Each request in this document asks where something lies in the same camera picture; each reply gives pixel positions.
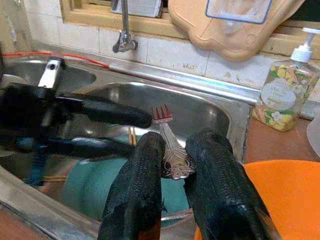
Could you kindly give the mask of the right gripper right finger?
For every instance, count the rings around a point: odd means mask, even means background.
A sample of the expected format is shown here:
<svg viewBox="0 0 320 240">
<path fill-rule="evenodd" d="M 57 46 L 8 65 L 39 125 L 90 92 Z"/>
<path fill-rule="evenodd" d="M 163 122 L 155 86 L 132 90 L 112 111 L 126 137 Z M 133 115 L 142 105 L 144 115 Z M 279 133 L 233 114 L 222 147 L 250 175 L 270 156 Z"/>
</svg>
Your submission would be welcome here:
<svg viewBox="0 0 320 240">
<path fill-rule="evenodd" d="M 204 128 L 187 138 L 185 149 L 196 172 L 184 181 L 184 191 L 203 240 L 281 239 L 227 137 Z"/>
</svg>

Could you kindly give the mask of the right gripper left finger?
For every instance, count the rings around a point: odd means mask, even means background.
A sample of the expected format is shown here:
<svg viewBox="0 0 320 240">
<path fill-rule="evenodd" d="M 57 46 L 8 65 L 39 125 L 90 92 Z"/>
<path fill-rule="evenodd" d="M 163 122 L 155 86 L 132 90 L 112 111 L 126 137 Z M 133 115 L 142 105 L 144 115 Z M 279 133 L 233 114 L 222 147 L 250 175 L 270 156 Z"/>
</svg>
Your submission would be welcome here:
<svg viewBox="0 0 320 240">
<path fill-rule="evenodd" d="M 99 240 L 158 240 L 161 232 L 161 162 L 166 142 L 157 132 L 141 136 L 110 186 Z"/>
</svg>

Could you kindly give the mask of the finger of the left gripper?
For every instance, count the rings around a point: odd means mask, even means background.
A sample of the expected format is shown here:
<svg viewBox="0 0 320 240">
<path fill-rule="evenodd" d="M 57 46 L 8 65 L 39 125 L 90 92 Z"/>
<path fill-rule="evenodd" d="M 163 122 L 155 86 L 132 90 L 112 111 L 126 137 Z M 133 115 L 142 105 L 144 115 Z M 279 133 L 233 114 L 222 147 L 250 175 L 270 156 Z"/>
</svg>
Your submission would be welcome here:
<svg viewBox="0 0 320 240">
<path fill-rule="evenodd" d="M 83 114 L 93 122 L 149 128 L 152 115 L 142 109 L 109 99 L 81 94 L 60 95 L 58 102 L 70 113 Z"/>
<path fill-rule="evenodd" d="M 109 137 L 75 137 L 72 139 L 50 138 L 48 140 L 49 153 L 86 159 L 106 158 L 113 155 L 127 158 L 134 150 L 134 145 Z"/>
</svg>

